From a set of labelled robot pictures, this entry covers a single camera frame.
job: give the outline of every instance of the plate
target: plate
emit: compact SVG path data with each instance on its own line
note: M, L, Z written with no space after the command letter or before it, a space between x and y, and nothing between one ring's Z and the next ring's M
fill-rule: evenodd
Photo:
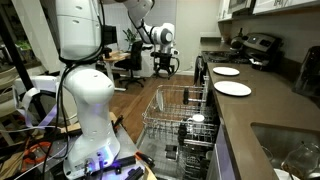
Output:
M163 111L163 97L162 97L162 92L159 90L157 90L156 99L157 99L157 103L160 111Z
M276 174L280 180L291 180L290 175L287 171L283 171L281 169L273 169L273 170L276 172ZM300 180L299 178L297 178L294 175L292 175L292 177L294 180Z
M225 76L235 76L240 74L238 70L229 67L215 67L213 68L213 72Z
M214 84L216 90L232 95L232 96L247 96L251 94L251 89L241 83L232 82L232 81L220 81Z

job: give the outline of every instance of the kitchen sink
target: kitchen sink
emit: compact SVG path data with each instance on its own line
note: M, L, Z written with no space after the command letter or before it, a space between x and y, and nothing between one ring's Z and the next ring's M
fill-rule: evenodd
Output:
M317 131L260 123L252 123L251 128L271 165L278 169L281 169L288 153L298 149L302 143L320 145L320 132Z

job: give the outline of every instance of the white cabinet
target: white cabinet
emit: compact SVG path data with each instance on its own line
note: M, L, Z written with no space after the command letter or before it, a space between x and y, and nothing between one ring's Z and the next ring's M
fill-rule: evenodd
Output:
M280 7L277 0L257 0L253 9L253 14L267 12Z
M228 13L230 0L220 0L219 17L218 20L231 19L232 13Z
M308 5L316 1L320 2L319 0L256 0L253 14L293 9L300 5Z
M314 2L317 0L283 0L283 7L295 6L304 3Z

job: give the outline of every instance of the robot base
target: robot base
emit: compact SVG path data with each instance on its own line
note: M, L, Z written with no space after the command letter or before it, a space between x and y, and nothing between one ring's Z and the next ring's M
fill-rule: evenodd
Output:
M112 165L120 151L120 143L116 137L108 137L104 140L87 141L82 135L73 145L68 157L63 162L63 171L68 179L77 179Z

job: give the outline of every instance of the wire dish rack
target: wire dish rack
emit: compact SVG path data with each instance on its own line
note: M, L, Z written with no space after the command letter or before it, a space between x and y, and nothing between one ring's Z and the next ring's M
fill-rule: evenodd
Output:
M218 125L215 108L206 106L207 94L202 87L161 85L143 115L149 138L175 140L180 145L213 147ZM195 114L204 116L195 122Z
M210 160L205 158L205 151L188 146L180 147L178 165L184 180L206 179L209 163Z

